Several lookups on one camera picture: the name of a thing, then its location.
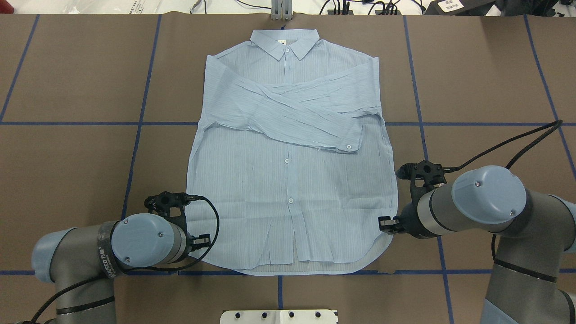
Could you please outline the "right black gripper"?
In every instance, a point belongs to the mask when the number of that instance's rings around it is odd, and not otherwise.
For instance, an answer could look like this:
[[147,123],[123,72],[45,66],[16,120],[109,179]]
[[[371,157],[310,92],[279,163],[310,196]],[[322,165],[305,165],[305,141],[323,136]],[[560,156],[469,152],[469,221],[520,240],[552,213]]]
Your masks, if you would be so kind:
[[391,216],[380,216],[378,226],[379,230],[386,234],[401,234],[403,228],[406,234],[410,234],[414,238],[422,240],[432,238],[432,232],[422,224],[416,207],[411,202],[403,207],[398,219],[393,219]]

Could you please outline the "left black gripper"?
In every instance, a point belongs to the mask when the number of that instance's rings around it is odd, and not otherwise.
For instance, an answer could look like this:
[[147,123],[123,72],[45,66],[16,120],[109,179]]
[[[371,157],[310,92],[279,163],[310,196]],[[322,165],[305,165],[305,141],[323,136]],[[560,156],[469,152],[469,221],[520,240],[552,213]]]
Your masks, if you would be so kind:
[[193,251],[208,248],[211,245],[211,235],[210,234],[200,234],[198,237],[192,236],[186,229],[182,230],[182,247],[181,247],[181,260],[185,260],[189,256],[192,250],[191,245],[193,244]]

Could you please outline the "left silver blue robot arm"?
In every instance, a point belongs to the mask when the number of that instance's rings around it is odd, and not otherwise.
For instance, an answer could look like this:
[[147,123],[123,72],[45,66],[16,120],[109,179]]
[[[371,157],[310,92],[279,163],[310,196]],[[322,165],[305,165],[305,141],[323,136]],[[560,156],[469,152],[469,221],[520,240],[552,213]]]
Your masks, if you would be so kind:
[[39,323],[43,312],[55,304],[56,317],[50,324],[115,324],[115,278],[142,269],[184,270],[185,266],[168,265],[198,249],[208,253],[218,240],[218,230],[214,236],[195,237],[186,225],[186,220],[140,213],[46,234],[34,246],[31,266],[41,282],[55,285],[56,293],[30,323]]

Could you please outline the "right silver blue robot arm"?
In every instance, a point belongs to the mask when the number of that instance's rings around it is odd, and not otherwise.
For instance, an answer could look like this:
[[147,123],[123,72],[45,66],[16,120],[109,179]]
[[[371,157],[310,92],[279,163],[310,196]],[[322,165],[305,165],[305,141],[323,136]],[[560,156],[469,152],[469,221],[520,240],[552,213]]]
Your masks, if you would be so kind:
[[575,252],[575,204],[527,189],[501,166],[465,172],[428,161],[396,172],[410,181],[411,203],[381,216],[386,234],[430,239],[480,229],[500,238],[481,314],[482,324],[573,324],[575,295],[557,287],[565,253]]

